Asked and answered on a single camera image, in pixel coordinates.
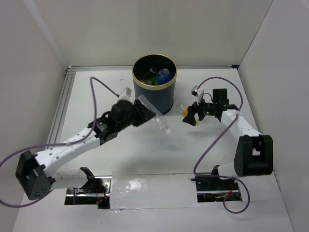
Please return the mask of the clear bottle yellow label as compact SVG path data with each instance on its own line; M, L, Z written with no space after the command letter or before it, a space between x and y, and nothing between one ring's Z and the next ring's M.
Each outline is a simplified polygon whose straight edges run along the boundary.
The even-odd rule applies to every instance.
M182 103L179 103L177 104L176 106L176 110L178 111L178 113L183 117L185 118L188 114L188 111L187 111L187 107L184 106Z

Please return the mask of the crushed clear bottle white cap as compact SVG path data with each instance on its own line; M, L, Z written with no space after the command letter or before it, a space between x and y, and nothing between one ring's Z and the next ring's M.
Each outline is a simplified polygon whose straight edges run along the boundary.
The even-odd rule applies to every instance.
M138 96L138 100L142 103L142 105L155 114L151 118L152 121L156 122L161 130L163 130L166 134L171 133L171 129L167 123L166 118L163 116L163 114L154 106L152 105L147 98L144 95Z

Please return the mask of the green bottle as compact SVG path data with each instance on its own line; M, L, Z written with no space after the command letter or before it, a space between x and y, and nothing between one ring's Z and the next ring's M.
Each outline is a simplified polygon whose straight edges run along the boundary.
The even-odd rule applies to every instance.
M158 85L157 77L158 77L158 71L150 68L140 78L140 81L146 85L157 86Z

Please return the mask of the blue label clear bottle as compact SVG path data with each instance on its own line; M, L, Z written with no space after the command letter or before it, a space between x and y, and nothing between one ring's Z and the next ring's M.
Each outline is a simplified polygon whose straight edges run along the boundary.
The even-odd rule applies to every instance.
M168 69L161 69L157 75L157 83L158 85L163 85L168 83L173 78L173 75L170 73Z

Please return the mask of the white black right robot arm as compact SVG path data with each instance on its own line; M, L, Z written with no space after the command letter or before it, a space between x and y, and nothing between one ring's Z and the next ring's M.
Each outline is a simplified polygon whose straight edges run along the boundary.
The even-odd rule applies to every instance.
M191 94L197 100L187 108L184 123L192 126L206 116L214 116L226 126L224 132L231 131L237 140L234 160L228 164L214 166L211 185L222 189L228 178L270 175L273 172L273 139L255 130L240 114L240 108L229 103L227 89L214 89L211 102L205 102L204 90L194 87Z

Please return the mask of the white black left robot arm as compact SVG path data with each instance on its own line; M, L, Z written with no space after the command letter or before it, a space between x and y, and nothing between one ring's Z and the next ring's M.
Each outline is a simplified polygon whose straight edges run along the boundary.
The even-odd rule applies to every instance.
M127 127L138 127L155 116L156 113L147 109L138 99L133 102L119 100L110 111L89 123L63 146L54 145L36 154L32 154L30 150L23 152L19 157L15 176L28 199L38 200L56 187L56 172L60 167L116 138Z

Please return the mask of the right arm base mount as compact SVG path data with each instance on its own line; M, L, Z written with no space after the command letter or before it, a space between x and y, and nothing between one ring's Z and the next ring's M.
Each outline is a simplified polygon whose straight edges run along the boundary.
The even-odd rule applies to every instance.
M197 176L190 180L195 183L198 203L222 202L226 196L229 196L226 201L242 200L239 186L233 180Z

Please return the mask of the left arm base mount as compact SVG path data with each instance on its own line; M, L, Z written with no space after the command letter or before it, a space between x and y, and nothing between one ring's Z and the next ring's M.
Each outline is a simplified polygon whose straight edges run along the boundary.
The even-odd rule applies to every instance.
M112 176L95 176L88 168L81 167L87 181L80 188L67 188L64 205L96 205L110 209Z

